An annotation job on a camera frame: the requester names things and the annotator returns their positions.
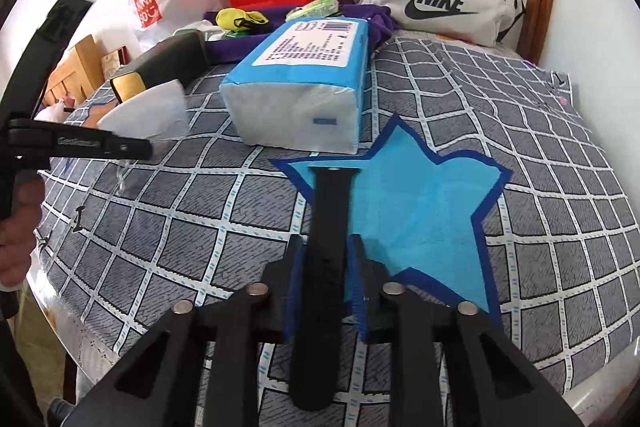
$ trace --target hi logo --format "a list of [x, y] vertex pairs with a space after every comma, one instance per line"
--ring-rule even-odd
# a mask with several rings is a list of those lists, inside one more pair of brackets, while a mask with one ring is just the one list
[[[404, 7], [404, 14], [409, 19], [424, 20], [435, 19], [437, 17], [448, 17], [450, 15], [470, 15], [477, 12], [463, 12], [460, 10], [465, 0], [410, 0]], [[425, 10], [417, 5], [430, 6], [435, 10]]]

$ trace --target gray checkered bedsheet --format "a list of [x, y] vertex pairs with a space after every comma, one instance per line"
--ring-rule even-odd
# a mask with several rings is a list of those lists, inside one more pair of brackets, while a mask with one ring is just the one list
[[[290, 233], [308, 230], [305, 200], [269, 162], [308, 153], [241, 142], [218, 92], [229, 69], [194, 83], [191, 136], [130, 166], [124, 188], [112, 162], [54, 160], [43, 172], [42, 265], [66, 305], [116, 353], [173, 301], [215, 302], [258, 279]], [[103, 87], [85, 105], [112, 98]], [[396, 112], [438, 153], [474, 149], [513, 171], [484, 220], [504, 329], [560, 393], [640, 333], [638, 226], [570, 99], [565, 75], [396, 38], [367, 73], [361, 143], [370, 147]], [[71, 121], [86, 116], [82, 108]], [[72, 233], [82, 204], [83, 230]], [[344, 339], [336, 401], [321, 413], [290, 404], [289, 348], [262, 348], [260, 425], [386, 425], [388, 346], [367, 348], [347, 323]], [[446, 378], [441, 388], [447, 396]]]

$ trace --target white wrapped package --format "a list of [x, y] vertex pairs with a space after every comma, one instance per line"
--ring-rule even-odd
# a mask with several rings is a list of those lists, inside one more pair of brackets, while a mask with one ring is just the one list
[[355, 154], [367, 63], [367, 22], [285, 23], [220, 85], [248, 145]]

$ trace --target barcode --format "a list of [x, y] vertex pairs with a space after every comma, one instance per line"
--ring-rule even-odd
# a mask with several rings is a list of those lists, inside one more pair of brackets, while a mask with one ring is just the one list
[[264, 60], [282, 60], [283, 58], [300, 58], [310, 60], [338, 60], [340, 54], [333, 53], [300, 53], [300, 52], [280, 52], [277, 54], [268, 55], [264, 57]]
[[350, 22], [325, 22], [323, 30], [334, 32], [348, 32], [351, 29]]

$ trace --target blue star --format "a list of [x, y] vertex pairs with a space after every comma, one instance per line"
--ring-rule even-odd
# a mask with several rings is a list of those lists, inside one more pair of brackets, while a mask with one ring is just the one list
[[272, 160], [302, 195], [313, 198], [309, 167], [351, 167], [349, 233], [395, 280], [444, 303], [475, 302], [499, 320], [482, 220], [511, 171], [481, 153], [438, 156], [394, 115], [364, 156]]

